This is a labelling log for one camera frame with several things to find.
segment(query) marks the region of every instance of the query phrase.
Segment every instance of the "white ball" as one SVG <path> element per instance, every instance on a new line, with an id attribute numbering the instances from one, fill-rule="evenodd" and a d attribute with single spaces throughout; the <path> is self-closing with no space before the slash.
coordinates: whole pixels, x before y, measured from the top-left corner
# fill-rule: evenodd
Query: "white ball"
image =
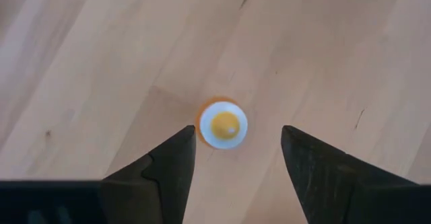
<path id="1" fill-rule="evenodd" d="M 238 134 L 228 140 L 216 137 L 211 130 L 211 122 L 219 113 L 230 112 L 234 114 L 239 121 Z M 216 102 L 206 108 L 199 121 L 200 131 L 205 141 L 216 149 L 231 149 L 237 147 L 244 140 L 247 134 L 247 117 L 245 113 L 236 104 L 232 102 Z"/>

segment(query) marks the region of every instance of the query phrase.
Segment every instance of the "yellow spot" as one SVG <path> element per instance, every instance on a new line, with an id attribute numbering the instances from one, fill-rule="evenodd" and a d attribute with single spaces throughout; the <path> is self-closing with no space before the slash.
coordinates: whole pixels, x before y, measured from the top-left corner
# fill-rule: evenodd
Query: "yellow spot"
<path id="1" fill-rule="evenodd" d="M 211 121 L 211 131 L 219 139 L 233 139 L 239 130 L 240 122 L 231 112 L 220 112 Z"/>

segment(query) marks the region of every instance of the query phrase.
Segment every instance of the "white and orange object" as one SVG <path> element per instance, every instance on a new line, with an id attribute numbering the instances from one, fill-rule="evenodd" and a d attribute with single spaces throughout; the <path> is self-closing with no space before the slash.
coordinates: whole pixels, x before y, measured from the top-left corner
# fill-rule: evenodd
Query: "white and orange object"
<path id="1" fill-rule="evenodd" d="M 216 149 L 231 149 L 244 140 L 248 122 L 234 100 L 214 97 L 202 105 L 195 125 L 201 141 Z"/>

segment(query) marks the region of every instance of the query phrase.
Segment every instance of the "wood grain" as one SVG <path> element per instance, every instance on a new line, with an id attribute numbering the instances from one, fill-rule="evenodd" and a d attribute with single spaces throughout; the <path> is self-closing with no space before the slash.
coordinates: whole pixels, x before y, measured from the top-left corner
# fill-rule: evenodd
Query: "wood grain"
<path id="1" fill-rule="evenodd" d="M 0 1 L 1 178 L 103 178 L 222 95 L 248 135 L 198 143 L 185 223 L 305 223 L 285 124 L 431 180 L 431 0 Z"/>

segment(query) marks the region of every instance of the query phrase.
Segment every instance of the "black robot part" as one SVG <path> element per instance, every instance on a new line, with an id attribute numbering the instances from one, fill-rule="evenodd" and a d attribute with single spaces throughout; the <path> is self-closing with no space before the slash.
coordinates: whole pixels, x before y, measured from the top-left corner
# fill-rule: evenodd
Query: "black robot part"
<path id="1" fill-rule="evenodd" d="M 195 127 L 101 181 L 2 181 L 0 223 L 182 223 Z"/>
<path id="2" fill-rule="evenodd" d="M 283 127 L 281 147 L 309 224 L 431 223 L 431 187 L 370 165 L 293 126 Z"/>

